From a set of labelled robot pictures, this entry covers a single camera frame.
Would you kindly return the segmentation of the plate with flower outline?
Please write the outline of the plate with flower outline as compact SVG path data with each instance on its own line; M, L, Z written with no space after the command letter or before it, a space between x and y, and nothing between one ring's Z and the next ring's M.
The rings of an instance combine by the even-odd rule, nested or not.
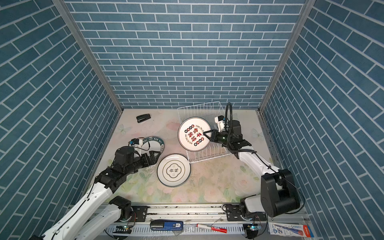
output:
M179 187L191 175L191 164L188 159L180 154L172 154L162 159L157 168L159 181L166 187Z

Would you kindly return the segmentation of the white wire dish rack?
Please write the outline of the white wire dish rack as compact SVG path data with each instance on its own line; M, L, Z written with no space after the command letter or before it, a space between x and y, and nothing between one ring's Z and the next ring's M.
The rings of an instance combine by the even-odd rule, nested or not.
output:
M178 140L187 151L187 158L191 164L230 154L222 143L211 141L212 134L219 131L216 120L225 114L219 101L180 107L178 114L181 123Z

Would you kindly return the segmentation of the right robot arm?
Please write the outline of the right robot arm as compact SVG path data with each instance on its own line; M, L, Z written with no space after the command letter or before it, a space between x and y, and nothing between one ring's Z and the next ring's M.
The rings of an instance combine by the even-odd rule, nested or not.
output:
M221 144L260 176L260 193L240 200L241 216L250 219L256 213L264 212L272 218L300 211L299 190L292 173L287 169L279 169L260 156L252 144L243 139L239 121L219 116L215 118L215 123L218 127L204 132L204 136L210 142Z

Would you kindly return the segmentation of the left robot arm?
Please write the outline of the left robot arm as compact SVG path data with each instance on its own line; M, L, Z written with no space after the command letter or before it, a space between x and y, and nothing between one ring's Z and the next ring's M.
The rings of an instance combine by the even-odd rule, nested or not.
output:
M93 213L126 182L127 176L157 163L160 151L139 154L130 146L116 150L112 165L102 171L85 195L55 225L32 240L93 240L112 223L133 215L131 201L116 196L107 207L92 217Z

